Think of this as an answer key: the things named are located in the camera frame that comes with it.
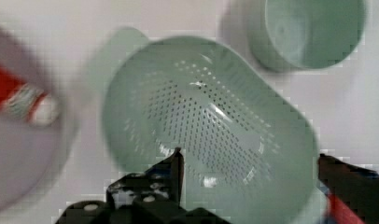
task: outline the red and white object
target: red and white object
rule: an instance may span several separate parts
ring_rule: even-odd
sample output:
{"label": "red and white object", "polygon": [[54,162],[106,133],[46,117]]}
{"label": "red and white object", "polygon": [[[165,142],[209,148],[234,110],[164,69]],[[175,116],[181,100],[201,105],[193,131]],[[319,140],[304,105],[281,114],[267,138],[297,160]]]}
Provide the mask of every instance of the red and white object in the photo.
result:
{"label": "red and white object", "polygon": [[0,112],[35,126],[48,126],[60,114],[50,94],[10,74],[0,66]]}

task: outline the white surface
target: white surface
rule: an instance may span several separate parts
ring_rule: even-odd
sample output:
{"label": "white surface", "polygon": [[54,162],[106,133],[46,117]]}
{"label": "white surface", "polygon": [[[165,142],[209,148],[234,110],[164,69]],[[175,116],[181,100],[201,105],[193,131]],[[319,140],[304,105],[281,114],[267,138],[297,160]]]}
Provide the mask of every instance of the white surface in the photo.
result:
{"label": "white surface", "polygon": [[47,95],[38,105],[30,122],[35,126],[48,126],[58,118],[60,110],[58,100]]}
{"label": "white surface", "polygon": [[[325,151],[379,171],[379,1],[367,3],[371,20],[350,60],[283,76],[254,66],[312,121]],[[83,102],[75,105],[83,123],[61,178],[48,193],[39,191],[35,203],[24,200],[13,212],[0,213],[0,223],[54,223],[70,203],[103,200],[105,188],[122,175],[101,138],[100,99],[90,101],[75,88],[81,85],[81,65],[107,35],[122,25],[153,38],[202,35],[223,40],[250,61],[238,10],[229,0],[0,1],[0,13],[6,15],[0,23],[59,74],[56,82],[62,90]],[[12,30],[6,18],[18,21],[21,29]]]}

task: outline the colander handle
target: colander handle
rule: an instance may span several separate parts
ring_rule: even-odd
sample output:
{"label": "colander handle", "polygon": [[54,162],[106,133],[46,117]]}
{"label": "colander handle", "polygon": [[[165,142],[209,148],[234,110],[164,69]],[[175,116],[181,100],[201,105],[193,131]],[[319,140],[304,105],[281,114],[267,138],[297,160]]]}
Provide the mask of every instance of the colander handle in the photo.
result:
{"label": "colander handle", "polygon": [[134,28],[118,29],[87,62],[85,78],[91,90],[104,94],[124,62],[148,43]]}

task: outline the plastic colander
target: plastic colander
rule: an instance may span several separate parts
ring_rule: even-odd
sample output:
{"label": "plastic colander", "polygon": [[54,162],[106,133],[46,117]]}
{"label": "plastic colander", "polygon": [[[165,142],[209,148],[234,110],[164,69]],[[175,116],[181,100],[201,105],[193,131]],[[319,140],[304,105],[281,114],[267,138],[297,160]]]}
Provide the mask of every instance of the plastic colander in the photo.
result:
{"label": "plastic colander", "polygon": [[144,172],[181,147],[184,208],[234,224],[320,218],[314,132],[231,49],[192,36],[149,42],[123,29],[89,75],[105,97],[105,140],[124,171]]}

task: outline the colander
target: colander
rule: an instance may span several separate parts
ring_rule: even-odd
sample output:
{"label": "colander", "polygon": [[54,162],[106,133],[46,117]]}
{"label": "colander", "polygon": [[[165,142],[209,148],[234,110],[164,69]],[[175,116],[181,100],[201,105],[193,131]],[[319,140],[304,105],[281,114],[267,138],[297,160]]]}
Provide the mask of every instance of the colander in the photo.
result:
{"label": "colander", "polygon": [[122,29],[92,60],[110,155],[144,172],[182,148],[182,206],[235,224],[316,223],[318,148],[306,119],[231,49]]}

